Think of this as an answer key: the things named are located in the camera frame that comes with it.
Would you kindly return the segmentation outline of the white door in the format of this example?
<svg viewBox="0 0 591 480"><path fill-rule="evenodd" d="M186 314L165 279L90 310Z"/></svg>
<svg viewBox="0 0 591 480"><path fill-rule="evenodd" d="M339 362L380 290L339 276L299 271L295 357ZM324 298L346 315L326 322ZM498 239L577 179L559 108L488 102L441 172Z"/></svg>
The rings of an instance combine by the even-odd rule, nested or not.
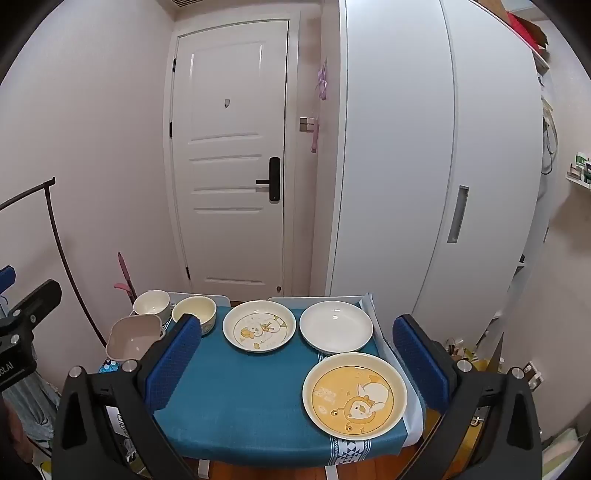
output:
<svg viewBox="0 0 591 480"><path fill-rule="evenodd" d="M283 166L284 20L207 29L178 41L173 171L193 289L235 301L283 286L283 200L271 203L270 157Z"/></svg>

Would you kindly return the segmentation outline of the cream yellow bowl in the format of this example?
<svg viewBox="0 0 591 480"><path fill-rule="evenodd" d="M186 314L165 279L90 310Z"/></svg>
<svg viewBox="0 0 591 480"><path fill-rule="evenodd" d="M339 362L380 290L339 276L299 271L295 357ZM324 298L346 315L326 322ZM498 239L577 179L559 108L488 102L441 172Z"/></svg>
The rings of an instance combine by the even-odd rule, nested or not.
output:
<svg viewBox="0 0 591 480"><path fill-rule="evenodd" d="M178 302L172 309L171 319L174 322L190 314L197 318L201 327L201 335L211 333L216 322L217 306L211 298L205 296L191 296Z"/></svg>

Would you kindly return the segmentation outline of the white wardrobe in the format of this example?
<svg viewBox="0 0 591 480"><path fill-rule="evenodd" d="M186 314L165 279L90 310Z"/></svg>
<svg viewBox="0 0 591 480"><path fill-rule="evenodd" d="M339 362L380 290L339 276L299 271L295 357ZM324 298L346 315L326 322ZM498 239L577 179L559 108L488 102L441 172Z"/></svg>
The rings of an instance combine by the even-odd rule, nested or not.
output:
<svg viewBox="0 0 591 480"><path fill-rule="evenodd" d="M474 343L507 299L537 203L534 58L478 1L325 1L311 293L370 293Z"/></svg>

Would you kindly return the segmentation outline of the pink plastic handled bowl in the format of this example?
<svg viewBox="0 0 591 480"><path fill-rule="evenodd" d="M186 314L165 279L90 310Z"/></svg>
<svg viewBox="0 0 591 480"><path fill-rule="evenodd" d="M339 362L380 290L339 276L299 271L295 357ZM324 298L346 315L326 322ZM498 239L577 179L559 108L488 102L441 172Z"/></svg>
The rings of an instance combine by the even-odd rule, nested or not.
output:
<svg viewBox="0 0 591 480"><path fill-rule="evenodd" d="M108 359L122 363L140 360L164 336L161 319L153 314L132 315L116 321L105 347Z"/></svg>

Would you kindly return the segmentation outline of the white wall shelf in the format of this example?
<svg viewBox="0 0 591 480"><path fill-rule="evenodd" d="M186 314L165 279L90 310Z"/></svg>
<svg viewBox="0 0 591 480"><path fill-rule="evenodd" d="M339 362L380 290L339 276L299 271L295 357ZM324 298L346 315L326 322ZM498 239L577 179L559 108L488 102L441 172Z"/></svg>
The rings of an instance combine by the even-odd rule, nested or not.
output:
<svg viewBox="0 0 591 480"><path fill-rule="evenodd" d="M591 161L590 158L579 152L575 161L570 164L566 173L566 179L587 190L591 189Z"/></svg>

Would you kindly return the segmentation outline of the pink handled broom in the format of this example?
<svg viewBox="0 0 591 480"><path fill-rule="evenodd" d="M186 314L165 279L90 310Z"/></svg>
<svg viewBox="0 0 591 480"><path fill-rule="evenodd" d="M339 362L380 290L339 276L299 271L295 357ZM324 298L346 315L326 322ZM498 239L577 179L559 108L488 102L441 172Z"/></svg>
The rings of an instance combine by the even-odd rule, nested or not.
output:
<svg viewBox="0 0 591 480"><path fill-rule="evenodd" d="M134 301L137 299L137 294L135 292L132 280L131 280L131 275L129 274L126 262L123 258L123 255L120 251L117 252L117 261L118 261L118 265L119 268L121 270L121 274L123 276L123 281L116 283L114 285L115 289L121 290L123 291L131 304L134 303Z"/></svg>

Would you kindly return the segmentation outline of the purple wall hanging decoration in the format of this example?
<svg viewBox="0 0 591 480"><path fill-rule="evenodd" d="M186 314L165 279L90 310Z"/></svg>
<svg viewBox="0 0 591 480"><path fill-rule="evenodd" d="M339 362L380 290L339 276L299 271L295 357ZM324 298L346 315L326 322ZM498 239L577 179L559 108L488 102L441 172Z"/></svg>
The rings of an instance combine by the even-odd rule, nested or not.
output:
<svg viewBox="0 0 591 480"><path fill-rule="evenodd" d="M320 70L318 70L317 82L318 98L322 101L327 100L328 95L328 63L324 62Z"/></svg>

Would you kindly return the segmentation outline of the white duck print plate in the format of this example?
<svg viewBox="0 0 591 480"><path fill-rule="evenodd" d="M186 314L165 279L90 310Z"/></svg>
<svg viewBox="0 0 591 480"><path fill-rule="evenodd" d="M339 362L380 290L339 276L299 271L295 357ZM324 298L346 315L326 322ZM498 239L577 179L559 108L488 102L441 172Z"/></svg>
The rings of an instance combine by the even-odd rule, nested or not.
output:
<svg viewBox="0 0 591 480"><path fill-rule="evenodd" d="M280 349L294 337L297 320L286 306L270 300L254 300L229 310L222 332L236 348L256 354Z"/></svg>

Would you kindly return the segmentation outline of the large yellow cartoon plate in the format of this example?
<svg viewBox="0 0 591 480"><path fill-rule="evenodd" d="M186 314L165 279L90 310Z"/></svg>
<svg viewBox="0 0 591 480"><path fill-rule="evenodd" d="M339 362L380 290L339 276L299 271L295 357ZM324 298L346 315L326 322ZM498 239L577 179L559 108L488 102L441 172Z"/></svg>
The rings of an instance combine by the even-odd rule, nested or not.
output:
<svg viewBox="0 0 591 480"><path fill-rule="evenodd" d="M335 354L318 362L304 379L304 411L332 437L366 441L394 429L408 406L401 374L366 353Z"/></svg>

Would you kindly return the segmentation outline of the teal blue tablecloth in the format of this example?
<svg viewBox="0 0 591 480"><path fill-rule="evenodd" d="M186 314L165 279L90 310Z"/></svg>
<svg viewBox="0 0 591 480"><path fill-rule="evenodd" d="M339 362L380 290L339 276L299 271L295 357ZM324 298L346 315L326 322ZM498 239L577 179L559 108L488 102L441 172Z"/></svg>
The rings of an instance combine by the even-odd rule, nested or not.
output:
<svg viewBox="0 0 591 480"><path fill-rule="evenodd" d="M346 442L315 426L301 388L321 360L301 335L269 354L249 354L215 326L155 418L180 455L239 465L324 467L397 454L418 441L423 411L415 397L410 413L373 440Z"/></svg>

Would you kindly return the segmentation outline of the white ceramic bowl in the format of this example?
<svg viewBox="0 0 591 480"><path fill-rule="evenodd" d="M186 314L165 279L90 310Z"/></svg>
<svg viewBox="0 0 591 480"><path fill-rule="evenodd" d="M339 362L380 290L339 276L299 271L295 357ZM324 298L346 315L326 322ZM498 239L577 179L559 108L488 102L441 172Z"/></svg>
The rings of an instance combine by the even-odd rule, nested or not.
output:
<svg viewBox="0 0 591 480"><path fill-rule="evenodd" d="M149 290L139 295L133 303L136 315L156 315L165 324L170 320L170 296L162 290Z"/></svg>

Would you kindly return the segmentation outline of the plain white plate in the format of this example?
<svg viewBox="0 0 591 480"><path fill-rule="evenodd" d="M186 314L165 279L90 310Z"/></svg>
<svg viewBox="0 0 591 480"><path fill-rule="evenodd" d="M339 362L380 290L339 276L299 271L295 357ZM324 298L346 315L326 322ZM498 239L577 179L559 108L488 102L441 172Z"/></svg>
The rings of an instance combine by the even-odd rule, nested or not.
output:
<svg viewBox="0 0 591 480"><path fill-rule="evenodd" d="M301 335L325 354L359 351L373 337L374 325L360 307L342 301L322 301L301 314Z"/></svg>

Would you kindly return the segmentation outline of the black curved rack pole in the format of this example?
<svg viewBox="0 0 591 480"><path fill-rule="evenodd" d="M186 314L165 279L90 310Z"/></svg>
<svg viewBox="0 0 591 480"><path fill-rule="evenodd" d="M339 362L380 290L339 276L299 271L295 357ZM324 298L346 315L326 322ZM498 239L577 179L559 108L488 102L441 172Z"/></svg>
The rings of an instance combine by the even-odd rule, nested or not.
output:
<svg viewBox="0 0 591 480"><path fill-rule="evenodd" d="M91 326L94 334L96 335L96 337L99 340L99 342L101 343L101 345L103 347L105 347L106 340L105 340L104 336L102 335L100 329L97 327L95 321L93 320L93 318L86 306L86 303L83 300L81 292L77 286L77 283L76 283L73 273L71 271L71 268L70 268L69 262L67 260L65 250L64 250L64 247L63 247L60 235L59 235L59 230L57 227L57 222L56 222L53 204L52 204L52 198L51 198L51 188L55 184L56 184L56 178L52 177L51 179L46 180L38 185L35 185L32 188L22 191L19 194L14 195L11 198L7 199L6 201L2 202L0 205L0 210L3 211L5 209L7 209L8 207L20 202L21 200L23 200L23 199L25 199L37 192L40 192L40 191L44 192L44 197L45 197L47 213L48 213L48 217L49 217L49 221L50 221L50 226L51 226L53 238L55 241L56 248L58 250L58 254L59 254L63 269L65 271L67 278L68 278L68 281L69 281L70 286L73 290L73 293L77 299L77 302L78 302L80 308L82 309L89 325Z"/></svg>

